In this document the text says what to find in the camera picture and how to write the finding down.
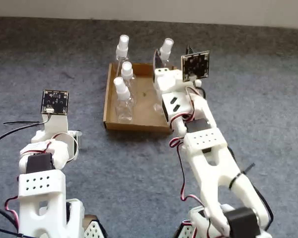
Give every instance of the black zip tie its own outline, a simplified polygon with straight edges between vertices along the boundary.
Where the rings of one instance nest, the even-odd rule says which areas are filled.
[[[233,186],[234,182],[238,179],[239,176],[241,176],[241,175],[246,175],[246,174],[247,174],[247,173],[248,173],[254,166],[255,166],[255,163],[252,163],[252,164],[251,164],[250,166],[248,166],[245,170],[243,170],[242,172],[239,172],[239,173],[235,176],[235,178],[233,178],[232,181],[229,183],[229,186],[228,186],[229,190],[232,189],[232,186]]]

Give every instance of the black cable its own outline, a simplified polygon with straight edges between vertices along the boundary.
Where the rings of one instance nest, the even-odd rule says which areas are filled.
[[[202,88],[202,87],[197,87],[197,86],[195,86],[195,88],[200,89],[200,90],[202,91],[202,93],[203,93],[203,98],[204,98],[204,99],[207,98],[207,94],[206,94],[204,88]]]
[[[0,229],[0,232],[6,233],[6,234],[9,234],[9,235],[12,235],[12,236],[16,236],[16,237],[21,237],[21,238],[35,238],[35,237],[26,236],[26,235],[21,234],[21,233],[10,232],[10,231],[4,230],[4,229]]]
[[[29,120],[19,120],[19,121],[9,121],[9,122],[4,122],[3,125],[7,124],[19,124],[19,123],[39,123],[40,121],[29,121]]]
[[[265,231],[267,231],[270,227],[270,225],[273,223],[273,220],[274,220],[274,213],[272,211],[272,209],[270,208],[268,202],[266,201],[266,199],[264,198],[264,196],[260,193],[260,191],[253,185],[253,188],[255,189],[257,195],[260,197],[260,199],[262,200],[262,202],[264,203],[268,213],[269,213],[269,216],[270,216],[270,220],[269,222],[267,223],[267,226],[265,227]]]
[[[16,230],[18,230],[18,226],[16,224],[16,221],[10,215],[8,215],[2,209],[0,209],[0,214],[3,215],[5,218],[7,218],[13,224],[13,226],[16,228]]]
[[[38,125],[43,125],[43,124],[47,123],[50,120],[50,118],[51,118],[51,114],[48,115],[48,119],[46,121],[42,121],[42,122],[39,122],[39,123],[30,124],[30,125],[25,125],[25,126],[13,129],[11,131],[8,131],[5,134],[3,134],[2,136],[0,136],[0,140],[5,138],[6,136],[12,134],[12,133],[15,133],[15,132],[19,131],[19,130],[27,129],[27,128],[38,126]]]
[[[234,155],[234,152],[233,152],[233,150],[228,146],[227,147],[228,148],[228,150],[229,150],[229,152],[230,152],[230,154],[232,155],[232,157],[233,157],[233,159],[234,159],[234,161],[236,162],[236,158],[235,158],[235,155]]]

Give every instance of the wire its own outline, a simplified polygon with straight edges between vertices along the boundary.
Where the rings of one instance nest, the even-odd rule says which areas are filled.
[[[190,220],[183,220],[181,223],[182,223],[184,226],[191,226],[191,225],[192,225],[192,223],[191,223]]]
[[[180,152],[179,152],[179,147],[180,147],[181,144],[183,144],[183,142],[181,142],[177,145],[177,154],[178,154],[178,157],[179,157],[182,176],[183,176],[183,184],[182,184],[182,187],[181,187],[180,198],[181,198],[182,201],[186,201],[189,197],[191,197],[191,198],[195,199],[196,201],[198,201],[198,203],[200,203],[204,207],[202,201],[197,196],[195,196],[193,194],[189,194],[187,196],[184,196],[185,176],[184,176],[183,165],[182,165],[181,156],[180,156]]]
[[[208,229],[207,229],[207,238],[210,238],[210,227],[211,227],[211,220],[209,219],[209,226],[208,226]]]
[[[18,230],[18,227],[15,223],[15,221],[13,220],[13,218],[11,216],[9,216],[5,211],[3,211],[2,209],[0,209],[0,214],[3,215],[5,218],[7,218],[12,224],[13,226]]]
[[[21,233],[10,232],[10,231],[4,230],[4,229],[0,229],[0,232],[6,233],[6,234],[9,234],[9,235],[12,235],[12,236],[16,236],[16,237],[21,237],[21,238],[35,238],[35,237],[26,236],[26,235],[21,234]]]
[[[234,161],[235,161],[235,163],[236,163],[236,158],[235,158],[235,155],[234,155],[233,150],[232,150],[229,146],[228,146],[227,148],[228,148],[230,154],[232,155],[232,157],[233,157],[233,159],[234,159]]]
[[[204,98],[204,99],[207,98],[207,94],[206,94],[204,88],[202,88],[202,87],[198,87],[198,86],[195,86],[195,88],[200,89],[200,90],[202,91],[202,93],[203,93],[203,98]]]
[[[182,139],[183,139],[183,137],[175,137],[175,138],[171,139],[169,142],[169,146],[171,148],[176,147],[181,142]]]
[[[179,113],[179,114],[175,115],[173,118],[171,118],[171,120],[170,120],[170,128],[171,128],[171,129],[172,129],[172,123],[173,123],[173,121],[176,120],[176,119],[179,118],[179,117],[183,117],[183,120],[184,120],[184,121],[192,121],[192,120],[194,119],[194,116],[195,116],[194,102],[193,102],[193,100],[192,100],[192,98],[191,98],[191,95],[190,95],[188,89],[192,90],[196,95],[198,95],[198,96],[202,96],[202,95],[201,95],[197,90],[195,90],[194,88],[192,88],[192,87],[185,87],[185,91],[186,91],[187,95],[188,95],[189,98],[190,98],[190,104],[191,104],[191,107],[192,107],[192,110],[193,110],[193,111],[192,111],[191,113],[188,113],[188,112]]]
[[[18,231],[18,230],[19,230],[19,216],[18,216],[18,214],[17,214],[16,211],[14,211],[14,210],[12,210],[12,209],[9,209],[9,207],[8,207],[8,203],[9,203],[9,201],[10,201],[10,200],[17,199],[17,198],[18,198],[18,196],[15,196],[15,197],[12,197],[12,198],[8,198],[8,199],[5,201],[5,203],[4,203],[4,208],[5,208],[6,211],[8,211],[8,212],[10,212],[10,213],[13,214],[13,216],[14,216],[14,221],[15,221],[15,223],[16,223],[16,225],[17,225],[17,231]]]
[[[51,118],[51,114],[48,114],[48,118],[47,118],[46,121],[35,123],[35,124],[30,124],[30,125],[25,125],[25,126],[18,127],[16,129],[13,129],[11,131],[8,131],[5,134],[3,134],[2,136],[0,136],[0,140],[3,139],[3,138],[5,138],[6,136],[12,134],[12,133],[15,133],[15,132],[19,131],[19,130],[27,129],[27,128],[38,126],[38,125],[43,125],[43,124],[47,123],[50,120],[50,118]]]
[[[8,121],[4,122],[3,125],[7,124],[19,124],[19,123],[39,123],[40,121],[30,121],[30,120],[19,120],[19,121]]]
[[[192,234],[192,238],[195,238],[197,236],[197,228],[195,227],[194,230],[193,230],[193,234]]]
[[[68,135],[68,136],[71,137],[71,138],[74,140],[74,142],[76,143],[76,151],[75,151],[75,154],[73,155],[73,157],[71,157],[71,158],[67,161],[67,163],[69,163],[69,162],[71,162],[72,160],[75,160],[75,159],[77,158],[77,155],[78,155],[78,142],[77,142],[77,140],[76,140],[71,134],[68,134],[67,132],[59,132],[59,133],[53,135],[53,136],[52,136],[52,139],[55,139],[56,137],[58,137],[58,136],[61,135],[61,134]]]
[[[260,191],[253,185],[253,188],[255,189],[257,195],[260,197],[260,199],[262,200],[262,202],[264,203],[268,213],[269,213],[269,216],[270,216],[270,220],[269,222],[267,223],[267,226],[265,227],[265,231],[267,231],[270,227],[270,225],[273,223],[274,221],[274,213],[272,211],[272,209],[270,208],[268,202],[266,201],[266,199],[264,198],[264,196],[260,193]]]

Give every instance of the circuit board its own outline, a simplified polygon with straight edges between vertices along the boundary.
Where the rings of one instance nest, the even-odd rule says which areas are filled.
[[[69,106],[69,92],[57,90],[43,90],[41,113],[46,114],[46,109],[53,108],[56,115],[67,115]]]
[[[181,56],[183,82],[209,76],[210,51]]]

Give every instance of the gray carpet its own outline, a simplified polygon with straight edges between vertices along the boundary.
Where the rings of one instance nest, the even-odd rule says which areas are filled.
[[[43,89],[69,90],[69,126],[83,131],[84,149],[63,170],[68,198],[83,201],[111,238],[172,237],[196,203],[179,199],[171,136],[107,132],[102,124],[107,68],[122,33],[133,62],[151,62],[165,37],[175,41],[177,66],[187,43],[211,50],[204,88],[218,127],[241,168],[256,163],[249,177],[275,212],[273,237],[298,238],[298,30],[0,18],[0,135],[13,128],[4,121],[40,120]],[[0,205],[17,194],[18,153],[35,131],[0,142]],[[186,192],[199,194],[187,163],[185,172]],[[226,188],[220,201],[239,204]],[[12,230],[1,216],[0,227]]]

